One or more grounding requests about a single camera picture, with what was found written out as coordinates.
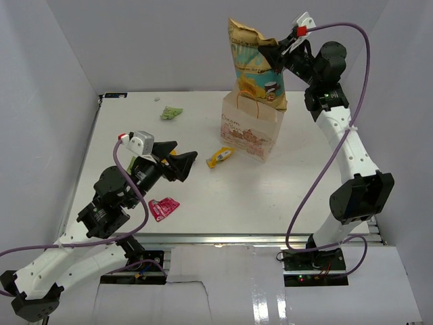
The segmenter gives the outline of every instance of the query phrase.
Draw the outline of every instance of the chip bag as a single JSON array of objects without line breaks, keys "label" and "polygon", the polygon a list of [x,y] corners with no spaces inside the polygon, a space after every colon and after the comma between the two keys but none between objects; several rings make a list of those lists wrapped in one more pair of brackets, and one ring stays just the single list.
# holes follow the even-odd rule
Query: chip bag
[{"label": "chip bag", "polygon": [[279,111],[287,109],[284,80],[258,51],[260,45],[277,45],[275,39],[265,39],[257,30],[229,19],[231,55],[235,64],[237,86],[254,95],[261,103]]}]

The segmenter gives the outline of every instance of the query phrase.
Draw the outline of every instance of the cable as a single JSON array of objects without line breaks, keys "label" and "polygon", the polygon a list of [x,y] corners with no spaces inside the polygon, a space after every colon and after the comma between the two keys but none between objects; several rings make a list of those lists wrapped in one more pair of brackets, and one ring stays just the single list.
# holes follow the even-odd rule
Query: cable
[{"label": "cable", "polygon": [[327,268],[325,273],[322,275],[322,278],[326,277],[329,274],[330,270],[331,270],[331,262],[327,262]]},{"label": "cable", "polygon": [[310,60],[313,60],[313,59],[314,59],[314,56],[313,56],[313,53],[312,53],[312,51],[311,51],[311,44],[310,44],[310,42],[308,41],[308,39],[306,39],[305,41],[303,41],[302,44],[304,44],[305,49],[306,49],[306,53],[307,53],[307,55],[309,56]]},{"label": "cable", "polygon": [[[365,76],[364,76],[364,82],[363,82],[363,88],[361,91],[361,96],[359,98],[359,102],[358,102],[357,108],[353,114],[352,120],[349,123],[349,127],[352,127],[354,125],[357,117],[358,117],[359,111],[361,110],[361,106],[363,104],[364,97],[365,97],[365,92],[367,90],[367,82],[368,82],[368,77],[369,77],[369,73],[370,73],[370,57],[371,57],[370,42],[369,42],[369,39],[368,39],[368,36],[367,36],[367,33],[365,32],[365,30],[363,30],[360,26],[353,24],[351,22],[337,22],[337,23],[333,23],[333,24],[326,24],[326,25],[322,25],[322,26],[318,26],[318,27],[308,28],[307,32],[314,32],[316,30],[322,30],[322,29],[326,29],[326,28],[330,28],[330,27],[336,27],[336,26],[348,26],[348,27],[357,29],[363,35],[363,38],[365,41],[365,49],[367,52],[367,59],[365,62]],[[324,166],[324,168],[320,172],[319,176],[317,176],[316,180],[313,182],[313,184],[310,187],[310,189],[308,190],[308,192],[305,194],[305,197],[302,199],[301,203],[299,204],[299,207],[296,209],[296,212],[294,213],[294,216],[293,216],[293,218],[289,224],[289,228],[287,229],[287,232],[286,232],[286,246],[290,250],[295,251],[295,252],[299,252],[299,253],[314,252],[314,251],[318,251],[318,250],[325,249],[325,248],[340,246],[341,244],[347,243],[347,242],[349,242],[355,238],[362,238],[362,240],[364,241],[364,247],[365,247],[363,257],[361,258],[360,262],[352,270],[350,270],[349,272],[344,274],[344,276],[348,276],[349,274],[352,274],[353,272],[355,272],[361,266],[362,262],[364,261],[364,258],[367,254],[367,241],[364,237],[362,237],[360,235],[353,235],[353,236],[349,236],[347,239],[345,239],[341,242],[336,242],[333,244],[326,244],[326,245],[315,247],[315,248],[302,248],[302,249],[291,247],[290,243],[289,243],[289,238],[290,238],[290,233],[293,230],[295,221],[297,220],[302,208],[304,207],[305,203],[307,202],[307,200],[310,198],[311,194],[313,193],[313,191],[317,187],[317,184],[319,184],[319,182],[321,181],[321,179],[323,178],[323,176],[325,175],[325,173],[327,172],[327,170],[331,166],[334,159],[337,157],[337,154],[340,151],[340,148],[342,147],[343,143],[346,141],[346,138],[348,137],[349,132],[350,132],[350,129],[347,129],[344,132],[342,139],[340,140],[340,142],[336,146],[336,149],[332,153],[328,162],[326,163],[326,165]]]},{"label": "cable", "polygon": [[134,266],[137,264],[142,264],[142,263],[153,263],[154,265],[156,265],[158,267],[158,269],[160,269],[162,274],[164,274],[164,276],[167,277],[167,273],[164,271],[162,266],[159,263],[157,263],[156,261],[154,261],[153,259],[142,259],[141,261],[138,261],[138,262],[129,264],[127,266],[121,267],[120,269],[115,269],[114,271],[108,272],[107,274],[117,273],[117,272],[123,271],[125,269],[129,269],[131,266]]},{"label": "cable", "polygon": [[143,274],[152,266],[152,264],[149,264],[148,266],[146,266],[143,270],[141,270],[140,272],[138,272],[138,274],[140,276],[143,276]]},{"label": "cable", "polygon": [[[147,221],[149,220],[149,209],[147,208],[147,205],[146,205],[146,202],[144,200],[143,195],[140,193],[140,190],[134,184],[133,180],[129,177],[128,173],[123,169],[123,167],[122,167],[122,165],[119,162],[119,159],[117,157],[117,151],[118,151],[118,149],[119,149],[119,147],[120,147],[121,144],[122,144],[122,140],[118,140],[116,142],[116,145],[114,146],[114,149],[113,149],[114,163],[116,164],[116,166],[119,169],[119,171],[122,174],[122,176],[126,179],[128,185],[133,189],[133,191],[134,191],[135,195],[138,197],[141,205],[143,205],[143,209],[144,209],[144,220],[143,220],[143,222],[138,227],[136,227],[135,229],[131,230],[130,232],[127,232],[127,233],[125,233],[123,235],[120,235],[120,236],[117,236],[117,237],[108,238],[108,239],[104,239],[104,240],[98,240],[97,242],[82,242],[82,243],[63,244],[62,247],[67,247],[67,248],[93,247],[93,246],[110,244],[112,242],[116,242],[118,240],[121,240],[121,239],[124,239],[126,237],[132,236],[133,234],[135,234],[136,232],[138,232],[139,230],[141,230],[146,225]],[[20,251],[30,251],[30,250],[34,250],[34,249],[49,249],[49,248],[59,248],[59,246],[56,245],[56,244],[48,244],[48,245],[36,245],[36,246],[17,247],[17,248],[12,248],[12,249],[9,249],[7,251],[1,252],[0,253],[0,257],[5,256],[5,255],[10,254],[10,253],[20,252]],[[14,297],[13,295],[9,294],[8,292],[2,291],[2,290],[0,290],[0,295],[6,296],[6,297]]]}]

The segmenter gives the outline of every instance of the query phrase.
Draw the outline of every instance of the bag handle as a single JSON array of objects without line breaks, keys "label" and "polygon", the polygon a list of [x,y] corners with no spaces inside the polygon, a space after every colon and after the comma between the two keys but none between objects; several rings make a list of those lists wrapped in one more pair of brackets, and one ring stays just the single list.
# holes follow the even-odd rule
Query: bag handle
[{"label": "bag handle", "polygon": [[236,108],[239,109],[239,103],[237,102],[237,100],[239,99],[239,95],[241,93],[247,93],[247,94],[251,95],[251,97],[254,99],[254,101],[256,102],[256,105],[257,105],[257,118],[258,118],[258,102],[257,102],[257,99],[254,97],[254,95],[252,93],[250,93],[249,91],[241,90],[239,93],[237,93],[237,96],[236,96]]}]

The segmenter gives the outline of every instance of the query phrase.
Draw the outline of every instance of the paper shopping bag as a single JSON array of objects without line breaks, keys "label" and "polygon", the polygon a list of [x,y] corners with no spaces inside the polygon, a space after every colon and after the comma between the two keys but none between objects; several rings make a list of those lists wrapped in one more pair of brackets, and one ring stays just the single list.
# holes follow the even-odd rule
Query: paper shopping bag
[{"label": "paper shopping bag", "polygon": [[283,112],[257,102],[248,91],[235,86],[223,100],[221,138],[237,151],[265,162],[277,141],[283,117]]}]

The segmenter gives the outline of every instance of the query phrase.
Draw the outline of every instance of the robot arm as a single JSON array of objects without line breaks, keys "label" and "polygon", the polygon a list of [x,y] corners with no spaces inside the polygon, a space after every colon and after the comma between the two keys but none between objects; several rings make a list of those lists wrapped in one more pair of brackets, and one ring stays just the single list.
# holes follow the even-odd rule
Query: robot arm
[{"label": "robot arm", "polygon": [[330,41],[313,56],[306,40],[307,28],[311,27],[315,27],[314,20],[305,13],[294,21],[290,35],[277,46],[259,47],[272,69],[280,73],[288,69],[309,85],[304,94],[306,108],[333,151],[350,129],[336,156],[342,186],[330,196],[331,212],[309,238],[307,248],[343,241],[355,227],[382,211],[394,186],[392,175],[380,172],[357,129],[350,126],[349,103],[338,83],[346,68],[346,49]]},{"label": "robot arm", "polygon": [[[154,143],[153,135],[144,131],[123,134],[119,140],[138,155],[130,178],[142,196],[161,177],[185,181],[198,155],[187,152],[172,156],[170,152],[177,142]],[[49,248],[26,267],[0,276],[4,289],[15,296],[12,301],[15,313],[29,322],[51,314],[63,291],[125,266],[127,261],[140,261],[147,256],[134,237],[124,235],[104,251],[78,262],[93,248],[91,242],[107,240],[129,220],[124,208],[133,209],[139,202],[117,166],[108,167],[93,187],[93,200],[54,242],[58,248]]]}]

